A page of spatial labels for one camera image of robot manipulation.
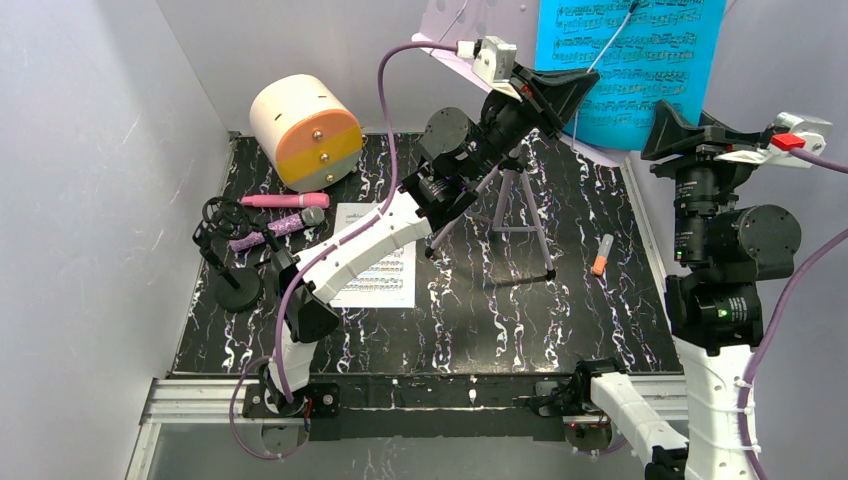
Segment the black marble tabletop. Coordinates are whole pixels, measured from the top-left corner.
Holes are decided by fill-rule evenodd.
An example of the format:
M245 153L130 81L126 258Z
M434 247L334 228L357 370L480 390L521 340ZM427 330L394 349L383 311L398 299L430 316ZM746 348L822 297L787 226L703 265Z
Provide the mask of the black marble tabletop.
M417 135L396 136L400 173L413 169ZM414 309L343 309L341 326L318 344L313 372L530 373L567 372L580 359L615 356L630 371L679 371L654 278L621 173L578 160L562 143L524 141L530 179L557 277L546 282L539 244L528 233L493 234L464 217L437 253L417 244ZM359 171L329 187L327 221L289 235L297 252L333 234L335 204L377 202L389 188L385 135L367 135ZM492 216L500 179L471 207ZM284 188L253 138L236 140L223 195L281 193ZM251 209L273 221L293 210ZM514 187L507 224L530 215ZM606 274L589 272L600 238L615 237ZM215 250L228 265L253 265L270 250L234 254L223 240ZM201 269L174 374L236 374L269 355L279 299L266 296L253 311L225 312L213 289L219 278Z

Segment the printed music notes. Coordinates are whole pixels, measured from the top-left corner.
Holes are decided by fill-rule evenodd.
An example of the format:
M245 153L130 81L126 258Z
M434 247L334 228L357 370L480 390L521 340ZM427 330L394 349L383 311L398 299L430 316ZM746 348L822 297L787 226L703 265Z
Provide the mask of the printed music notes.
M631 0L541 0L535 68L589 68L630 5ZM723 13L724 0L640 0L595 67L601 80L580 107L577 138L641 150L660 99L697 123Z
M377 207L376 203L340 203L335 233ZM415 242L405 245L359 274L339 291L335 308L414 308Z

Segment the blue sheet music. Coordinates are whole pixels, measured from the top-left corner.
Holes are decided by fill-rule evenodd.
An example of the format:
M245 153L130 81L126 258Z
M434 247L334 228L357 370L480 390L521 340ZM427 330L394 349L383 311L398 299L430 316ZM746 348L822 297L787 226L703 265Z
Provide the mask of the blue sheet music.
M536 69L588 69L631 3L541 0ZM577 138L601 147L641 150L660 99L697 125L724 5L725 0L640 0L595 67L601 80L580 107ZM566 132L571 133L571 126Z

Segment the white sheet music paper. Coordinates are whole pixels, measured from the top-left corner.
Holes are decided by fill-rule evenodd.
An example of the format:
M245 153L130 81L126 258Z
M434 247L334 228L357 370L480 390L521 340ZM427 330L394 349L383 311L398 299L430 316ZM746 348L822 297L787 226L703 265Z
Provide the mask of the white sheet music paper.
M334 233L373 210L376 203L339 203ZM414 308L415 242L410 242L362 272L336 295L334 308Z

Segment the gray tripod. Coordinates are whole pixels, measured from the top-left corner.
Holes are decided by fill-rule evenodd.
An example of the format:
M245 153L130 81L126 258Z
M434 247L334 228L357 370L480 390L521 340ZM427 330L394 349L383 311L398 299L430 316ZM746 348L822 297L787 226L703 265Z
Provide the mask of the gray tripod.
M489 174L486 175L486 177L480 182L480 184L477 185L477 188L474 189L474 191L478 194L482 194L483 191L486 190L486 187L495 180L495 177L498 173L500 173L500 171L500 167L493 168L492 171L489 172ZM494 219L472 212L466 212L465 215L490 223L492 231L497 233L536 232L536 237L539 239L539 246L542 248L542 256L545 258L545 269L547 270L545 279L553 280L554 277L556 277L556 270L554 270L554 262L551 260L551 253L548 251L548 241L545 238L545 231L542 228L542 220L539 218L539 210L536 208L536 199L533 198L533 191L530 188L530 177L527 175L527 171L523 168L520 172L521 173L513 168L505 168L503 170L503 182L501 183L501 191L498 193L498 204L495 207ZM524 198L527 201L527 207L530 209L530 216L533 218L533 226L531 227L507 227L503 224L504 213L506 212L506 202L509 200L509 192L512 189L513 183L515 183L517 176L520 176L521 178L521 187L524 190ZM448 233L450 233L451 229L453 229L454 225L456 225L460 218L462 217L456 217L451 220L450 223L445 225L442 231L436 235L436 238L433 239L430 246L424 250L424 255L427 258L433 256L435 250L439 248L439 245L441 245L445 238L447 238Z

